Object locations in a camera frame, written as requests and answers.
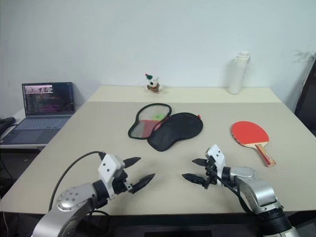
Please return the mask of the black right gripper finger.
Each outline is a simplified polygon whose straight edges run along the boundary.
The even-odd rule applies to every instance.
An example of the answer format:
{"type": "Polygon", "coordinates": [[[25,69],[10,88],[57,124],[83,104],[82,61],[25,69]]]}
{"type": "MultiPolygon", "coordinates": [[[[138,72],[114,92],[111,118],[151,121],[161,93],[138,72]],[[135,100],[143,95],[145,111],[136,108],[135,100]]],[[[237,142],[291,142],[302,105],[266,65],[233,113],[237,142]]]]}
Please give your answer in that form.
{"type": "Polygon", "coordinates": [[[208,167],[209,160],[197,158],[197,159],[192,160],[192,162],[199,165],[199,166],[208,167]]]}
{"type": "Polygon", "coordinates": [[[182,174],[182,177],[191,183],[201,185],[207,189],[207,181],[203,177],[191,173],[182,174]]]}

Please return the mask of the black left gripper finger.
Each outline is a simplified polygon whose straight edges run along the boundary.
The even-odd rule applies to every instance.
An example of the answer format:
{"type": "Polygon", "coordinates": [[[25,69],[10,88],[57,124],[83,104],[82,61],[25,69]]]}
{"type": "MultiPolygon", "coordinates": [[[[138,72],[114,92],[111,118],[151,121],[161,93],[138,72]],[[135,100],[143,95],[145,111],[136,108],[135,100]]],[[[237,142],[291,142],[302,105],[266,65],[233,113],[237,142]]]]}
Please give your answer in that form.
{"type": "Polygon", "coordinates": [[[148,185],[148,183],[154,178],[154,176],[155,174],[153,173],[141,178],[138,183],[132,185],[132,189],[130,190],[130,192],[132,194],[138,192],[139,190],[144,188],[146,185],[148,185]]]}
{"type": "Polygon", "coordinates": [[[124,163],[124,168],[129,168],[132,165],[134,165],[136,162],[138,162],[141,158],[140,157],[132,157],[132,158],[127,158],[123,160],[124,163]]]}

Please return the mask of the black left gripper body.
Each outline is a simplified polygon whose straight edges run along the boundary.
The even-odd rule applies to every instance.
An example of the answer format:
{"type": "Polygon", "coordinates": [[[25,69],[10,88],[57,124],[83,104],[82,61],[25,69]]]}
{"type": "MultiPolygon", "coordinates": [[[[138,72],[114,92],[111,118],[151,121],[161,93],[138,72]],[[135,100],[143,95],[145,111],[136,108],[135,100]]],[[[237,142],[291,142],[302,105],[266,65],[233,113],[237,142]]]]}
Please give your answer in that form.
{"type": "Polygon", "coordinates": [[[119,177],[115,178],[112,182],[114,193],[119,195],[124,192],[134,193],[132,184],[127,180],[128,175],[125,171],[122,171],[119,177]]]}

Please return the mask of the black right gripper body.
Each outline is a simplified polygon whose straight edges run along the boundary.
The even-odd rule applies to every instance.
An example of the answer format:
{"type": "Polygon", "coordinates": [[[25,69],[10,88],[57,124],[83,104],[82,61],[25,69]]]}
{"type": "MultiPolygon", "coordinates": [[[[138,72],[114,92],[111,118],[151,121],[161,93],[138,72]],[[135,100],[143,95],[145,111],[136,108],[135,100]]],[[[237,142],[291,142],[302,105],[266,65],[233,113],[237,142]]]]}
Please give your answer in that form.
{"type": "Polygon", "coordinates": [[[217,185],[217,166],[215,164],[215,159],[213,156],[210,156],[205,162],[205,170],[206,170],[206,181],[204,184],[204,188],[208,189],[210,185],[217,185]]]}

